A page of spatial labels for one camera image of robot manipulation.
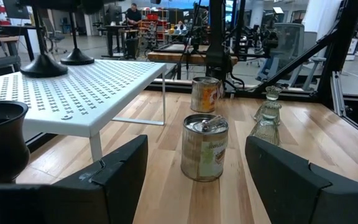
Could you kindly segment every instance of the black lamp base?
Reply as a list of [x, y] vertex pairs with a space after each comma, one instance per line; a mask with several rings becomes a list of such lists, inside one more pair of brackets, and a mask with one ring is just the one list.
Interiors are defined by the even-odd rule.
[[83, 54], [80, 49], [74, 48], [72, 53], [60, 59], [60, 62], [64, 65], [89, 65], [94, 63], [94, 59]]
[[21, 68], [23, 75], [31, 78], [50, 78], [67, 74], [67, 67], [52, 60], [48, 55], [39, 55], [28, 66]]

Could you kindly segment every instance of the man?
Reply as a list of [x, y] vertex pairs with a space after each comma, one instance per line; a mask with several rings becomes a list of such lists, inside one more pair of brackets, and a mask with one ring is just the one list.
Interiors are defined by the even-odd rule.
[[134, 28], [138, 28], [140, 22], [142, 22], [142, 14], [137, 10], [135, 3], [132, 3], [131, 8], [127, 10], [127, 22]]

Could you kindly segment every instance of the metal can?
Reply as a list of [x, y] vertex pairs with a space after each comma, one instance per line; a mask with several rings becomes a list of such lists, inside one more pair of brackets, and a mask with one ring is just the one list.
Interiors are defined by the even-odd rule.
[[209, 113], [215, 110], [220, 81], [212, 77], [196, 77], [193, 79], [191, 90], [191, 105], [193, 111]]
[[194, 114], [183, 122], [181, 170], [189, 178], [208, 182], [223, 173], [229, 126], [222, 116]]

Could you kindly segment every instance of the desk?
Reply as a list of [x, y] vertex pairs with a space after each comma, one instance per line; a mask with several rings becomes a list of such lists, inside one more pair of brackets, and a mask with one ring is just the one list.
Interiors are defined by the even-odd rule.
[[[0, 100], [29, 106], [24, 131], [89, 138], [97, 161], [102, 157], [100, 130], [165, 71], [163, 63], [95, 60], [91, 65], [68, 66], [67, 75], [55, 78], [28, 78], [16, 72], [0, 76]], [[165, 88], [162, 103], [163, 121], [114, 120], [164, 125]]]
[[27, 48], [27, 51], [28, 51], [28, 54], [30, 57], [30, 61], [34, 60], [34, 52], [31, 47], [31, 41], [30, 41], [28, 30], [35, 29], [35, 26], [3, 25], [3, 26], [1, 26], [1, 29], [2, 29], [0, 31], [1, 34], [24, 36], [25, 46]]
[[[206, 52], [208, 50], [207, 45], [200, 45], [198, 51], [199, 52]], [[172, 44], [171, 46], [167, 47], [166, 50], [183, 50], [184, 49], [184, 45], [183, 44]], [[177, 79], [180, 80], [181, 79], [181, 64], [183, 62], [186, 62], [188, 59], [187, 55], [184, 55], [182, 57], [182, 60], [180, 61], [181, 58], [181, 53], [169, 53], [169, 52], [150, 52], [149, 54], [147, 54], [147, 58], [151, 61], [151, 62], [163, 62], [163, 63], [177, 63]], [[189, 57], [189, 64], [192, 65], [205, 65], [206, 63], [206, 55], [198, 55], [198, 54], [192, 54]], [[238, 62], [238, 58], [235, 56], [231, 56], [231, 62], [234, 65], [237, 64]]]
[[116, 35], [116, 42], [117, 42], [117, 53], [121, 53], [119, 48], [119, 29], [124, 29], [127, 26], [105, 26], [105, 31], [107, 31], [107, 48], [108, 48], [108, 55], [102, 57], [122, 57], [123, 55], [114, 56], [112, 50], [112, 36]]
[[[162, 119], [160, 95], [144, 91], [123, 116]], [[223, 175], [212, 182], [197, 182], [180, 170], [183, 120], [190, 109], [190, 94], [167, 95], [167, 124], [148, 126], [108, 124], [103, 133], [103, 154], [114, 153], [140, 134], [148, 135], [149, 160], [142, 195], [133, 224], [269, 224], [252, 180], [245, 155], [246, 137], [263, 100], [221, 99], [213, 114], [229, 123]], [[280, 102], [282, 147], [318, 166], [358, 181], [358, 130], [316, 103]], [[83, 138], [59, 136], [31, 157], [17, 178], [18, 184], [51, 184], [92, 163]]]
[[15, 72], [18, 72], [20, 69], [20, 57], [17, 56], [16, 42], [19, 40], [19, 37], [0, 37], [2, 43], [6, 43], [7, 49], [10, 56], [0, 57], [0, 68], [13, 65]]

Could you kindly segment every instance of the black pot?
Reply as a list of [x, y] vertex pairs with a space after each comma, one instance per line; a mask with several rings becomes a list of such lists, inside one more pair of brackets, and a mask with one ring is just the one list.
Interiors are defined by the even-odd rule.
[[0, 183], [15, 182], [29, 162], [22, 133], [28, 109], [24, 103], [0, 101]]

